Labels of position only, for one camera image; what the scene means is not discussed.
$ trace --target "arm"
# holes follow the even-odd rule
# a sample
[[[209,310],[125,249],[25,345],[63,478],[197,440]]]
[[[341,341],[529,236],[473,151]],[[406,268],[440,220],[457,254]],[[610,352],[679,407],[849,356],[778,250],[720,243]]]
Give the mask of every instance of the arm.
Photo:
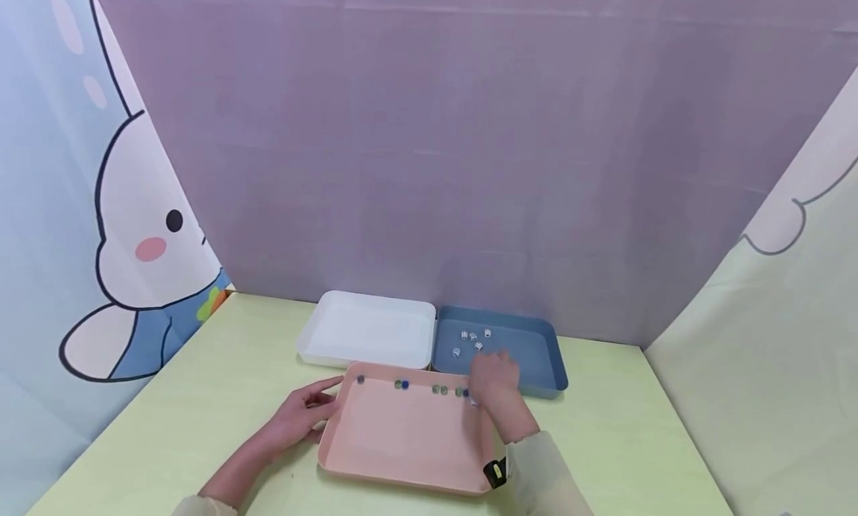
[[[343,381],[335,376],[289,394],[280,409],[255,435],[250,436],[205,483],[196,497],[176,508],[174,516],[235,516],[261,472],[285,450],[302,441],[318,443],[318,422],[337,411],[334,396],[324,393]]]
[[[593,516],[569,467],[518,392],[518,365],[501,354],[478,354],[469,381],[506,445],[507,474],[526,516]]]

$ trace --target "wrist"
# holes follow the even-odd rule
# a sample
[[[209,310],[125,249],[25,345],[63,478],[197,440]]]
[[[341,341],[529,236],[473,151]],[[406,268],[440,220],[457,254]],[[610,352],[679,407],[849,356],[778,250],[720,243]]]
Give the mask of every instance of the wrist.
[[[244,442],[243,449],[247,450],[249,458],[264,460],[266,465],[272,464],[283,452],[264,430],[259,430]]]
[[[489,399],[484,408],[504,445],[518,443],[540,431],[538,422],[518,391]]]

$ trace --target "fingers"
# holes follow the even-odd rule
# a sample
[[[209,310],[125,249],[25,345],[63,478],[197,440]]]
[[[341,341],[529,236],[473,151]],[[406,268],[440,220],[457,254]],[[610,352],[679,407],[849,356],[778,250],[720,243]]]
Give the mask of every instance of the fingers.
[[[331,402],[322,404],[321,407],[308,408],[305,414],[310,423],[315,425],[317,422],[330,419],[335,413],[337,413],[337,403]]]
[[[317,393],[321,393],[324,390],[331,389],[332,387],[338,385],[341,381],[343,381],[342,375],[334,376],[333,378],[327,378],[325,380],[313,382],[309,386],[300,387],[294,392],[298,393],[305,403],[308,403],[310,402],[311,398],[314,398],[317,395]]]
[[[337,400],[336,395],[328,395],[328,393],[316,393],[315,395],[310,397],[310,400],[306,401],[305,404],[307,405],[307,407],[309,407],[310,405],[332,403],[334,402],[334,400]]]
[[[318,443],[322,441],[322,434],[324,433],[324,428],[312,428],[310,432],[304,436],[304,440],[310,443]]]

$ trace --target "cartoon backdrop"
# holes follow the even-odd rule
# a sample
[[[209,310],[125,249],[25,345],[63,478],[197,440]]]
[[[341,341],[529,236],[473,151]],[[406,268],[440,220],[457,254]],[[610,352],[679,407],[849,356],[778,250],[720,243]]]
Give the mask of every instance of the cartoon backdrop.
[[[20,515],[227,284],[96,0],[0,0],[0,515]]]

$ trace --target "table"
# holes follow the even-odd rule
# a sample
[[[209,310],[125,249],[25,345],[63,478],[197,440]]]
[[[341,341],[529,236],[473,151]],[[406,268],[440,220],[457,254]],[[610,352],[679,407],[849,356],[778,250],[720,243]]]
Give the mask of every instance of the table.
[[[313,304],[232,294],[28,516],[169,515],[294,387],[339,373],[300,362]],[[639,348],[561,337],[569,390],[529,399],[597,516],[731,516]],[[503,515],[479,499],[327,476],[295,449],[256,487],[249,516]]]

